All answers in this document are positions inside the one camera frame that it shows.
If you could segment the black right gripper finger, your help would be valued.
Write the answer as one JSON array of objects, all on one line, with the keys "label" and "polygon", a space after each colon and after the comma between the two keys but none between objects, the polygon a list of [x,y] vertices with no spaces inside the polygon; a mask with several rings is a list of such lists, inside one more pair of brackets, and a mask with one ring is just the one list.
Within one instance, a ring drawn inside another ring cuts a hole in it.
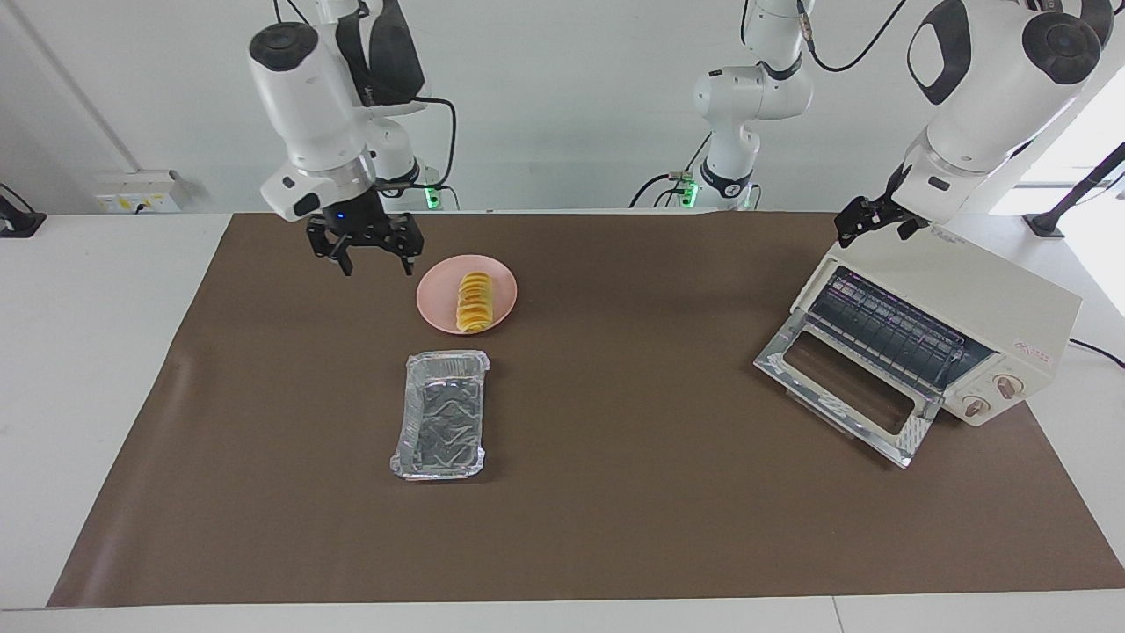
[{"label": "black right gripper finger", "polygon": [[326,257],[332,261],[332,263],[340,266],[343,275],[352,275],[353,263],[348,252],[350,245],[352,244],[352,236],[350,236],[350,234],[345,234],[345,236],[339,237],[333,242],[332,239],[328,239],[327,233],[328,230],[324,224],[306,225],[306,236],[309,241],[314,256]]},{"label": "black right gripper finger", "polygon": [[387,250],[399,259],[406,275],[413,275],[417,257],[425,252],[425,237],[411,214],[395,214],[388,218]]}]

